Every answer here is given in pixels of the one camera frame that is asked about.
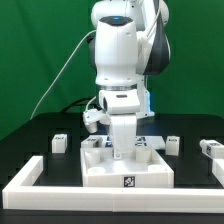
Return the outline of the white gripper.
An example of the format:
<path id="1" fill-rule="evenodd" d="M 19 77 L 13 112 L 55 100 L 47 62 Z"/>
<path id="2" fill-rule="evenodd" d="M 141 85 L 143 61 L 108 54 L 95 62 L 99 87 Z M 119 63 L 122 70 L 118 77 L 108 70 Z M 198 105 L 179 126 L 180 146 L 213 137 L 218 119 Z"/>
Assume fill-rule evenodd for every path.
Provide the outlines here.
<path id="1" fill-rule="evenodd" d="M 135 114 L 112 115 L 109 136 L 113 146 L 113 157 L 121 158 L 135 148 L 137 118 Z"/>

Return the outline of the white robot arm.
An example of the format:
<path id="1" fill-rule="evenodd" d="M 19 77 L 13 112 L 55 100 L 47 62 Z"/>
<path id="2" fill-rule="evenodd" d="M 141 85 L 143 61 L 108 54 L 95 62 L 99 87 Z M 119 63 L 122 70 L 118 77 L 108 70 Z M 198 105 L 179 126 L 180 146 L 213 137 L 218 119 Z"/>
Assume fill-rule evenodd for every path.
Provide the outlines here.
<path id="1" fill-rule="evenodd" d="M 116 159 L 134 150 L 137 118 L 145 114 L 138 79 L 169 64 L 168 19 L 164 0 L 100 0 L 93 6 L 90 46 L 101 109 L 89 122 L 108 126 Z"/>

